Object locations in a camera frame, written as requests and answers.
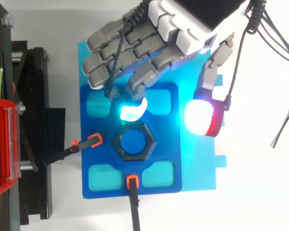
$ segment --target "metal screw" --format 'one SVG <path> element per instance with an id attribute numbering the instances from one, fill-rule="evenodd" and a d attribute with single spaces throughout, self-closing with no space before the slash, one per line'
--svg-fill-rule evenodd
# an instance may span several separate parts
<path id="1" fill-rule="evenodd" d="M 49 54 L 47 52 L 44 53 L 44 61 L 49 62 Z"/>
<path id="2" fill-rule="evenodd" d="M 14 19 L 10 13 L 6 13 L 2 18 L 2 25 L 8 29 L 13 28 L 14 26 Z"/>
<path id="3" fill-rule="evenodd" d="M 26 110 L 26 106 L 24 106 L 23 102 L 19 102 L 16 109 L 18 110 L 19 115 L 23 115 L 24 111 Z"/>

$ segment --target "red container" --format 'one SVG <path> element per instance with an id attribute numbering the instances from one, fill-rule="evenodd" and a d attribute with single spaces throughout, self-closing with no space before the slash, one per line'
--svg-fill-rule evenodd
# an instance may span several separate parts
<path id="1" fill-rule="evenodd" d="M 19 114 L 16 105 L 0 100 L 0 194 L 20 177 Z"/>

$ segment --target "blue hole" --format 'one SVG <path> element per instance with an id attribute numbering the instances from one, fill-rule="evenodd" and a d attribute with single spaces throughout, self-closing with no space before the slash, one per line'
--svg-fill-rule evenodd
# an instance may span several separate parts
<path id="1" fill-rule="evenodd" d="M 121 146 L 130 154 L 138 154 L 145 148 L 145 135 L 138 129 L 126 131 L 121 137 Z"/>

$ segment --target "cable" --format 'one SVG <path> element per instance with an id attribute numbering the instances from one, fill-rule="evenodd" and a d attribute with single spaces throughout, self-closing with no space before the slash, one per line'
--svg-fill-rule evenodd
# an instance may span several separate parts
<path id="1" fill-rule="evenodd" d="M 122 50 L 122 45 L 123 45 L 123 41 L 124 41 L 124 38 L 125 38 L 125 32 L 126 32 L 128 24 L 129 24 L 129 21 L 125 20 L 124 27 L 123 27 L 122 32 L 121 32 L 121 38 L 120 38 L 118 50 L 117 50 L 117 53 L 116 53 L 116 56 L 115 56 L 114 64 L 112 66 L 110 77 L 109 77 L 108 81 L 106 82 L 105 97 L 107 97 L 107 98 L 109 98 L 109 94 L 110 94 L 110 91 L 111 91 L 111 84 L 114 81 L 114 75 L 115 75 L 115 71 L 116 71 L 116 68 L 117 68 L 119 56 L 120 56 L 120 53 L 121 53 L 121 50 Z"/>
<path id="2" fill-rule="evenodd" d="M 246 32 L 250 35 L 254 35 L 258 31 L 258 27 L 263 17 L 263 12 L 265 10 L 266 0 L 253 0 L 252 4 L 253 7 L 250 15 L 250 20 L 246 27 Z"/>
<path id="3" fill-rule="evenodd" d="M 262 35 L 262 33 L 260 31 L 258 31 L 258 34 L 260 35 L 260 37 L 264 40 L 264 42 L 272 49 L 274 50 L 279 56 L 281 56 L 283 59 L 287 60 L 289 62 L 289 59 L 287 57 L 285 57 L 284 55 L 282 55 L 278 50 L 276 50 L 266 39 L 265 37 Z"/>
<path id="4" fill-rule="evenodd" d="M 271 40 L 273 40 L 278 46 L 280 46 L 285 52 L 287 52 L 289 54 L 289 51 L 283 45 L 281 45 L 275 38 L 273 38 L 273 36 L 270 34 L 270 32 L 265 28 L 263 23 L 260 23 L 260 25 L 264 29 L 264 31 L 267 33 L 267 35 L 271 38 Z"/>
<path id="5" fill-rule="evenodd" d="M 260 25 L 263 27 L 263 29 L 265 30 L 265 32 L 267 33 L 267 35 L 268 35 L 277 45 L 279 45 L 285 52 L 287 52 L 287 53 L 289 54 L 289 51 L 288 51 L 285 47 L 283 47 L 279 42 L 277 42 L 277 41 L 273 38 L 273 36 L 271 36 L 271 34 L 269 33 L 269 31 L 264 27 L 263 23 L 260 23 Z M 260 37 L 264 40 L 264 42 L 265 42 L 272 50 L 274 50 L 279 56 L 281 56 L 283 59 L 285 59 L 285 60 L 287 60 L 287 61 L 289 62 L 289 59 L 288 59 L 286 56 L 282 55 L 277 49 L 275 49 L 275 48 L 268 42 L 268 40 L 263 36 L 263 34 L 262 34 L 259 30 L 258 30 L 257 32 L 258 32 L 258 34 L 260 35 Z"/>
<path id="6" fill-rule="evenodd" d="M 238 70 L 238 67 L 239 67 L 240 56 L 241 56 L 242 47 L 243 47 L 243 42 L 244 42 L 244 38 L 245 38 L 246 33 L 247 33 L 247 30 L 245 29 L 244 32 L 243 32 L 242 38 L 241 38 L 240 45 L 239 45 L 239 51 L 238 51 L 238 54 L 237 54 L 237 57 L 236 57 L 235 71 L 234 71 L 234 73 L 233 73 L 231 85 L 230 85 L 229 92 L 228 92 L 228 95 L 227 95 L 227 96 L 229 96 L 229 97 L 231 96 L 233 87 L 234 87 L 234 85 L 235 85 L 236 74 L 237 74 L 237 70 Z"/>
<path id="7" fill-rule="evenodd" d="M 285 128 L 285 126 L 286 126 L 288 120 L 289 120 L 289 116 L 287 116 L 287 118 L 286 118 L 286 120 L 285 120 L 283 126 L 282 126 L 281 129 L 279 130 L 278 135 L 277 135 L 277 137 L 276 137 L 276 140 L 275 140 L 275 142 L 274 142 L 273 148 L 276 147 L 277 141 L 278 141 L 278 139 L 279 139 L 281 133 L 283 132 L 283 129 Z"/>
<path id="8" fill-rule="evenodd" d="M 232 76 L 232 81 L 231 81 L 228 95 L 226 96 L 226 99 L 225 99 L 225 104 L 226 104 L 227 110 L 229 110 L 229 106 L 230 106 L 231 93 L 232 93 L 232 90 L 233 90 L 233 87 L 234 87 L 235 81 L 236 81 L 236 74 L 237 74 L 237 69 L 239 66 L 239 61 L 240 61 L 240 56 L 241 56 L 241 52 L 242 52 L 242 47 L 243 47 L 245 35 L 246 35 L 246 33 L 253 35 L 258 31 L 258 27 L 259 27 L 261 19 L 263 17 L 263 11 L 265 8 L 265 4 L 266 4 L 266 0 L 253 0 L 253 8 L 251 11 L 251 16 L 249 18 L 249 23 L 247 24 L 246 29 L 244 30 L 242 38 L 241 38 L 239 51 L 238 51 L 237 58 L 236 58 L 235 71 L 234 71 L 233 76 Z"/>
<path id="9" fill-rule="evenodd" d="M 125 33 L 127 30 L 128 25 L 130 25 L 131 27 L 136 27 L 138 25 L 140 25 L 141 23 L 145 22 L 148 19 L 148 11 L 149 11 L 149 3 L 151 2 L 151 0 L 143 0 L 139 6 L 137 6 L 137 8 L 132 12 L 132 14 L 129 17 L 125 17 L 125 22 L 124 22 L 124 27 L 121 31 L 121 37 L 120 37 L 120 42 L 119 42 L 119 46 L 118 46 L 118 50 L 114 59 L 114 64 L 112 66 L 112 70 L 109 76 L 109 79 L 107 80 L 106 84 L 105 84 L 105 94 L 104 96 L 109 98 L 110 92 L 111 92 L 111 85 L 114 82 L 114 75 L 115 75 L 115 71 L 117 68 L 117 64 L 118 64 L 118 60 L 119 60 L 119 56 L 121 54 L 121 50 L 122 50 L 122 45 L 123 45 L 123 41 L 125 38 Z"/>
<path id="10" fill-rule="evenodd" d="M 264 15 L 265 15 L 265 18 L 268 22 L 268 25 L 275 31 L 275 33 L 277 33 L 277 35 L 280 37 L 280 39 L 282 40 L 282 42 L 285 44 L 286 48 L 288 49 L 289 51 L 289 44 L 287 43 L 287 41 L 284 39 L 284 37 L 280 34 L 280 32 L 278 31 L 278 29 L 276 28 L 276 26 L 274 25 L 274 23 L 272 22 L 270 16 L 268 15 L 267 11 L 264 10 Z"/>

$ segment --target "black metal frame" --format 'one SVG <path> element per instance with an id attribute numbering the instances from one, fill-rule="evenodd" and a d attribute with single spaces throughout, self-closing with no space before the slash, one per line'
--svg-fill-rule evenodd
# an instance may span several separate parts
<path id="1" fill-rule="evenodd" d="M 20 117 L 21 160 L 30 160 L 33 170 L 22 171 L 21 179 L 0 196 L 0 231 L 19 231 L 20 223 L 28 224 L 28 215 L 48 219 L 53 212 L 51 167 L 43 160 L 64 149 L 65 109 L 49 108 L 46 51 L 11 43 L 10 26 L 3 24 L 6 14 L 0 5 L 1 98 L 26 106 Z M 18 63 L 12 64 L 12 48 L 23 52 Z"/>
<path id="2" fill-rule="evenodd" d="M 21 225 L 27 225 L 28 215 L 48 219 L 53 213 L 51 167 L 43 161 L 64 149 L 65 109 L 49 108 L 46 51 L 27 50 L 26 41 L 12 45 L 13 51 L 23 53 L 20 62 L 13 63 L 16 97 L 26 106 L 21 116 L 21 160 L 29 160 L 33 167 L 22 171 L 19 179 Z"/>

